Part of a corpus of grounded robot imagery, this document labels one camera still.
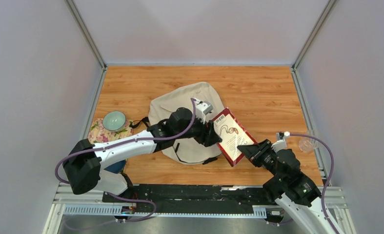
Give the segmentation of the red white cover book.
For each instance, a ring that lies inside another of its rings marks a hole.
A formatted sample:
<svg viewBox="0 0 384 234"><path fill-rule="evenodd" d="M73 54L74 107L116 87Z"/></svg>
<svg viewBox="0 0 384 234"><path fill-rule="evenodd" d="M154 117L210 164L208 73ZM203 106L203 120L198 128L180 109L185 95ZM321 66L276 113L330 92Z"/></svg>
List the red white cover book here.
<svg viewBox="0 0 384 234"><path fill-rule="evenodd" d="M238 146L253 145L257 142L240 124L229 108L223 109L216 115L213 122L215 132L222 139L217 145L229 165L234 167L244 157Z"/></svg>

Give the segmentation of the beige canvas backpack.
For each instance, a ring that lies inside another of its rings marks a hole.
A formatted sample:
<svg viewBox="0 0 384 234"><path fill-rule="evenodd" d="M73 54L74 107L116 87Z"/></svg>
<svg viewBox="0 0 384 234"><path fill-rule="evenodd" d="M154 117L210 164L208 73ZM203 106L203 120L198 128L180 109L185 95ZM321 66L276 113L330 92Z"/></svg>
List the beige canvas backpack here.
<svg viewBox="0 0 384 234"><path fill-rule="evenodd" d="M206 118L207 120L213 119L225 108L219 94L209 83L198 82L180 87L152 100L148 114L149 123L153 125L160 120L169 118L170 114L180 107L192 110L191 98L207 101L212 105L213 110ZM176 140L173 146L162 150L162 153L184 165L211 162L222 154L217 145L204 147L191 138Z"/></svg>

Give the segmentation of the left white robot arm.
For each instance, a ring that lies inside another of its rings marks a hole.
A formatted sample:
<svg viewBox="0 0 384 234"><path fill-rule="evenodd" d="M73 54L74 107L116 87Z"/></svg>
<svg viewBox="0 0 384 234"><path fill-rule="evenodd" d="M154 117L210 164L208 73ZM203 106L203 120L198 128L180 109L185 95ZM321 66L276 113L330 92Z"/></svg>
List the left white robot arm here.
<svg viewBox="0 0 384 234"><path fill-rule="evenodd" d="M197 108L178 108L169 118L130 137L96 144L80 140L70 154L57 163L55 176L69 184L75 195L98 190L128 202L134 196L134 189L122 174L106 168L131 157L168 149L178 139L193 138L204 147L220 143L222 139L215 131L214 122L198 117L197 113Z"/></svg>

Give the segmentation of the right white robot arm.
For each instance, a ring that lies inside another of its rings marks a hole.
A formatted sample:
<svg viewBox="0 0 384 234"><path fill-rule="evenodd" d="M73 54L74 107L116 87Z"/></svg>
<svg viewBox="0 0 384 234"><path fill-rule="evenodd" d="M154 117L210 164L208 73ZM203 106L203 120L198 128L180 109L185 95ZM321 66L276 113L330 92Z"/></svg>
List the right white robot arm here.
<svg viewBox="0 0 384 234"><path fill-rule="evenodd" d="M265 167L273 177L263 185L263 197L278 204L307 234L342 234L323 202L323 192L301 171L301 163L285 140L239 145L237 149L255 166Z"/></svg>

